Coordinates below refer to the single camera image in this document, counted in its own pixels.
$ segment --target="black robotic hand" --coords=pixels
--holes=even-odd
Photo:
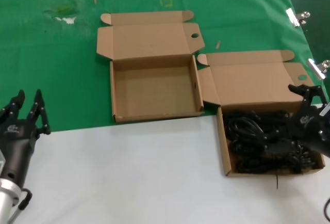
[[[37,90],[27,118],[18,119],[24,100],[24,91],[20,90],[0,111],[0,150],[6,160],[0,178],[12,181],[20,188],[24,185],[37,139],[40,134],[51,133],[41,90]],[[39,116],[42,119],[41,128],[36,126]]]

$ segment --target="open cardboard box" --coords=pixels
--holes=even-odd
[[[292,51],[251,51],[200,54],[199,70],[203,101],[218,106],[218,131],[224,172],[227,176],[250,175],[235,171],[237,156],[228,149],[222,114],[232,110],[274,111],[294,113],[302,97],[289,91],[288,85],[313,85],[300,63],[286,62],[294,58]],[[323,156],[314,153],[317,172],[325,164]],[[278,174],[290,174],[279,171]]]
[[[203,100],[195,58],[204,47],[191,11],[103,14],[97,53],[109,58],[115,122],[195,117]]]

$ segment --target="green cloth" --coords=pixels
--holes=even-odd
[[[109,62],[96,54],[105,12],[192,10],[202,53],[290,49],[305,63],[311,53],[289,7],[290,0],[0,0],[0,106],[24,89],[25,117],[40,88],[53,131],[112,125]],[[55,18],[74,16],[72,25]]]

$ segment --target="black cable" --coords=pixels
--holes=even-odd
[[[323,214],[324,214],[325,219],[327,219],[327,221],[330,222],[330,218],[329,218],[329,216],[327,214],[327,208],[329,206],[329,203],[330,203],[330,198],[327,200],[327,202],[324,205]]]
[[[32,193],[29,189],[23,188],[22,191],[26,192],[26,196],[18,206],[18,209],[21,211],[25,210],[25,208],[29,205],[29,202],[32,198]]]
[[[287,112],[234,111],[223,117],[226,137],[231,141],[229,149],[240,158],[238,173],[261,174],[279,169],[302,173],[316,165],[311,152],[287,135]]]

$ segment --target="cardboard box flap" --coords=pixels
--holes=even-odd
[[[194,17],[192,11],[155,11],[135,13],[104,13],[101,20],[110,25],[183,23]]]
[[[198,76],[200,78],[203,101],[220,106],[221,103],[213,80],[211,68],[199,70]]]
[[[293,57],[291,51],[200,54],[198,62],[209,65],[199,70],[203,101],[222,107],[300,104],[302,97],[290,92],[288,85],[312,81],[300,63],[283,62]]]
[[[225,66],[237,64],[258,64],[284,62],[294,58],[294,53],[290,50],[269,50],[269,51],[246,51],[211,53],[199,55],[197,60],[206,66]]]
[[[314,83],[306,73],[303,65],[297,62],[288,62],[284,63],[284,67],[286,68],[288,74],[290,75],[294,85],[299,86],[304,84],[306,86],[313,86]]]
[[[192,16],[190,11],[104,14],[106,23],[122,25],[98,29],[97,53],[112,60],[190,55],[205,46],[198,24],[183,23]]]
[[[112,27],[103,27],[97,30],[97,46],[96,52],[99,55],[103,55],[107,58],[113,58],[113,40],[109,38],[113,37]]]

